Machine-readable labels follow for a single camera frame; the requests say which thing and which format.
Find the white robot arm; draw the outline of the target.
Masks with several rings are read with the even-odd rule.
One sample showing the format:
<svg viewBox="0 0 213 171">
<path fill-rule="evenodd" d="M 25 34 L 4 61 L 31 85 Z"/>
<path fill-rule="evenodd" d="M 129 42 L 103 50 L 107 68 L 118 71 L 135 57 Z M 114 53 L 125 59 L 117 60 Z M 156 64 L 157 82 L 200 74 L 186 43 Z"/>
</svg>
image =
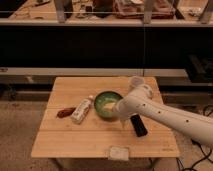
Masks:
<svg viewBox="0 0 213 171">
<path fill-rule="evenodd" d="M 113 112 L 121 122 L 141 114 L 213 149 L 213 118 L 155 102 L 152 97 L 151 87 L 141 84 L 118 101 Z"/>
</svg>

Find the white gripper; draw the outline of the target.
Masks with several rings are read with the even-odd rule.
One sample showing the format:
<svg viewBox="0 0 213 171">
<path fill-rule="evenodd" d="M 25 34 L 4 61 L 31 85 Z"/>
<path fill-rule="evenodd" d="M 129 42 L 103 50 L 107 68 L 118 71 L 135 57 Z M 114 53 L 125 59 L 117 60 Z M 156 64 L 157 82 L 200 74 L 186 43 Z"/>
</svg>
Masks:
<svg viewBox="0 0 213 171">
<path fill-rule="evenodd" d="M 131 116 L 131 110 L 124 104 L 123 100 L 118 101 L 113 107 L 113 113 L 119 118 L 122 129 L 125 129 L 125 121 Z"/>
</svg>

